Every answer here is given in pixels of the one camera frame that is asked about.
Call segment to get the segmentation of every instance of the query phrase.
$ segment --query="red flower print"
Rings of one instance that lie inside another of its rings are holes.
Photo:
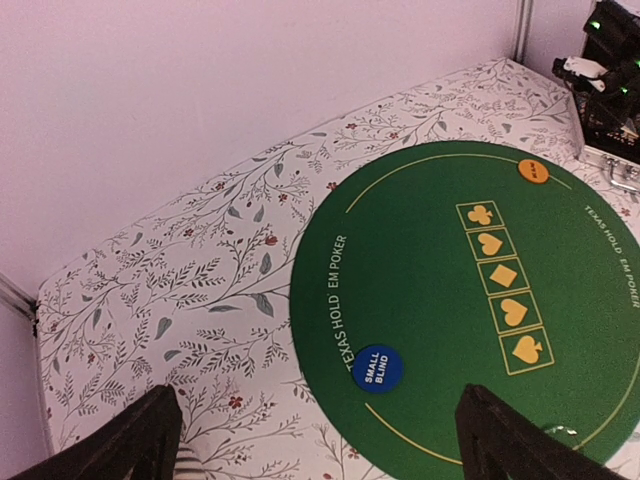
[[[229,400],[229,406],[234,410],[242,406],[242,397],[231,397]]]
[[[247,456],[246,455],[238,454],[238,456],[235,458],[233,463],[235,463],[236,465],[241,465],[242,462],[246,462],[246,461],[247,461]]]

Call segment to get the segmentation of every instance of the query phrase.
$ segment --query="pink wall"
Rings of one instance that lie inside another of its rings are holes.
[[[513,0],[4,0],[0,271],[30,293],[276,142],[512,49]]]
[[[582,26],[593,3],[593,0],[534,0],[524,64],[554,78],[551,67],[555,58],[582,52],[585,40]]]
[[[0,478],[49,456],[31,325],[0,304]]]

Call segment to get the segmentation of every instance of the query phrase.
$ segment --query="black object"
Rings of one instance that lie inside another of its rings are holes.
[[[182,412],[156,386],[100,430],[11,480],[171,480]]]
[[[573,91],[585,142],[640,163],[640,138],[622,129],[640,132],[640,18],[613,0],[603,0],[584,25],[587,33],[582,56],[595,60],[608,72],[599,77],[606,89],[564,70],[556,59],[553,74]]]
[[[483,386],[465,388],[456,427],[466,480],[623,480],[551,438]]]

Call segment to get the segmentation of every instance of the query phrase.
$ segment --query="yellow line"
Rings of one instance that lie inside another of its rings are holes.
[[[509,255],[504,255],[502,257],[481,258],[480,260],[478,260],[478,265],[484,265],[485,263],[500,263],[500,261],[503,261],[503,260],[517,260],[517,259],[518,259],[518,255],[516,253],[510,253]]]
[[[504,369],[507,371],[507,375],[511,376],[511,369],[509,368],[509,360],[507,359],[507,352],[504,349],[504,344],[502,343],[502,337],[498,334],[498,343],[500,344],[500,350],[502,351],[502,361],[504,362]]]
[[[533,300],[533,306],[535,307],[536,313],[538,314],[538,320],[540,320],[540,324],[544,326],[544,320],[542,319],[542,315],[540,314],[540,309],[538,308],[538,302],[536,302],[536,296],[533,294],[533,291],[529,293],[531,293],[531,300]]]
[[[465,231],[467,233],[482,233],[482,232],[488,232],[490,230],[496,230],[498,228],[505,228],[505,226],[503,224],[498,225],[496,223],[495,225],[489,225],[488,227],[468,228]]]
[[[433,157],[428,157],[428,158],[423,158],[421,160],[416,160],[415,162],[411,162],[411,163],[407,163],[406,165],[402,165],[401,167],[396,168],[395,170],[390,171],[389,173],[384,174],[382,177],[380,177],[378,180],[376,180],[375,182],[373,182],[371,185],[369,185],[367,188],[365,188],[362,193],[360,193],[360,195],[358,195],[356,197],[356,199],[353,201],[353,203],[351,205],[349,205],[349,208],[347,208],[346,213],[349,213],[351,211],[351,209],[355,206],[356,203],[358,203],[358,201],[364,197],[364,195],[371,190],[373,187],[375,187],[378,183],[382,182],[383,180],[385,180],[386,178],[390,177],[391,175],[393,175],[394,173],[399,172],[400,170],[404,170],[405,168],[409,168],[412,167],[414,165],[417,165],[419,163],[423,163],[423,162],[427,162],[429,160],[436,160],[438,158],[449,158],[449,157],[479,157],[479,158],[493,158],[495,160],[503,160],[505,162],[509,162],[509,163],[515,163],[516,165],[518,164],[518,162],[516,160],[511,160],[510,158],[503,158],[503,157],[496,157],[495,155],[483,155],[480,153],[449,153],[446,155],[435,155]],[[556,182],[558,182],[560,185],[562,185],[565,188],[568,188],[569,190],[572,190],[572,188],[567,185],[566,183],[564,183],[561,180],[558,180],[556,177],[554,177],[553,175],[551,175],[551,178],[553,180],[555,180]]]
[[[460,460],[456,460],[455,458],[445,457],[444,455],[440,455],[439,453],[436,453],[433,450],[429,450],[428,448],[425,448],[422,445],[417,444],[416,442],[411,440],[409,437],[407,437],[406,435],[403,435],[401,432],[396,430],[391,424],[389,424],[389,422],[387,422],[384,418],[382,418],[380,414],[376,412],[371,405],[365,402],[364,406],[367,407],[367,410],[369,410],[373,414],[373,416],[380,421],[380,423],[382,423],[385,427],[387,427],[389,430],[391,430],[393,433],[395,433],[397,436],[399,436],[409,445],[416,447],[418,450],[421,450],[424,453],[428,453],[429,455],[432,455],[440,460],[444,460],[445,462],[453,463],[455,465],[462,465],[462,462]]]
[[[467,226],[464,223],[464,218],[462,218],[462,212],[460,211],[460,209],[458,208],[460,205],[456,205],[456,211],[458,212],[458,217],[460,217],[460,221],[462,222],[462,228],[465,230],[465,232],[467,231]]]
[[[520,260],[520,257],[516,257],[516,260],[518,261],[518,265],[520,265],[520,270],[522,271],[522,276],[524,277],[524,281],[527,282],[527,286],[531,288],[531,282],[529,282],[529,277],[527,277],[527,272],[524,271],[524,265],[522,265],[522,261]]]
[[[498,208],[498,204],[496,202],[494,202],[493,200],[491,200],[491,203],[493,203],[493,206],[496,209],[496,213],[498,214],[498,218],[500,219],[500,222],[502,223],[502,226],[505,228],[505,230],[507,229],[507,224],[504,221],[504,217],[502,216],[502,214],[500,213],[500,209]]]
[[[509,243],[511,244],[511,250],[513,250],[513,254],[518,255],[518,252],[516,251],[516,244],[513,243],[513,240],[511,239],[511,234],[509,233],[509,229],[507,228],[506,225],[504,227],[504,231],[507,232],[507,238],[509,239]]]
[[[624,406],[625,402],[629,398],[629,395],[631,395],[631,390],[633,390],[633,386],[636,383],[636,380],[638,379],[638,372],[640,372],[640,355],[638,356],[638,361],[636,362],[636,369],[633,372],[633,376],[631,377],[631,383],[629,383],[629,386],[627,387],[627,391],[624,392],[624,395],[622,396],[622,399],[620,399],[620,403],[618,403],[618,406],[615,408],[613,412],[611,412],[611,415],[609,415],[609,417],[604,421],[604,423],[600,425],[591,435],[589,435],[582,442],[576,445],[573,448],[574,450],[578,450],[584,447],[587,443],[593,440],[596,437],[596,435],[599,435],[600,432],[602,432],[602,430],[604,430],[609,426],[609,424],[613,421],[615,416],[618,415],[618,413]]]
[[[542,333],[544,334],[544,338],[547,340],[547,347],[549,347],[549,355],[551,356],[551,362],[553,365],[556,363],[556,358],[553,356],[553,348],[551,348],[551,342],[549,341],[549,335],[547,335],[547,329],[543,326]]]

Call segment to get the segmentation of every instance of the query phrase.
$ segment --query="yellow card suit symbol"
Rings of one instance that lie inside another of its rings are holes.
[[[491,280],[504,288],[509,288],[518,274],[504,265],[498,265],[489,277]]]
[[[513,350],[513,354],[529,365],[533,365],[540,359],[540,354],[538,352],[542,351],[542,344],[540,342],[536,343],[536,339],[525,335],[522,337],[516,348]]]
[[[500,308],[506,314],[504,321],[510,327],[517,327],[527,315],[527,307],[512,298],[506,298],[500,303]]]
[[[488,233],[478,235],[478,241],[482,244],[482,253],[489,257],[498,253],[500,247],[502,247],[502,240]]]
[[[476,205],[473,207],[473,210],[467,213],[467,217],[469,217],[469,220],[472,222],[479,223],[480,225],[490,225],[493,212],[487,210],[482,205]]]

